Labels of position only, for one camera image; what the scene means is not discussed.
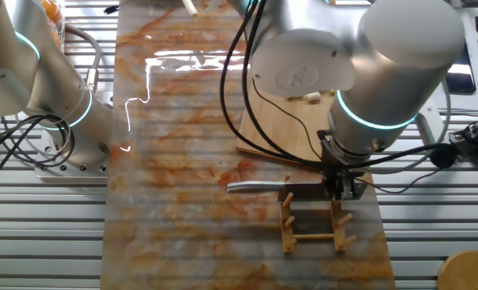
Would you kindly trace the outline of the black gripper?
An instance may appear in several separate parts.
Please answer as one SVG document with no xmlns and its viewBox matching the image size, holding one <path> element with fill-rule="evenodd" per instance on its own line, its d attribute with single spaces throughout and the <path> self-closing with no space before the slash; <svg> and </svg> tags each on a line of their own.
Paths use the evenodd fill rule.
<svg viewBox="0 0 478 290">
<path fill-rule="evenodd" d="M 368 185 L 363 181 L 355 180 L 363 173 L 352 172 L 345 168 L 342 160 L 338 159 L 331 147 L 331 137 L 324 130 L 318 130 L 317 136 L 322 147 L 322 174 L 326 196 L 330 201 L 354 200 L 356 189 L 366 189 Z"/>
</svg>

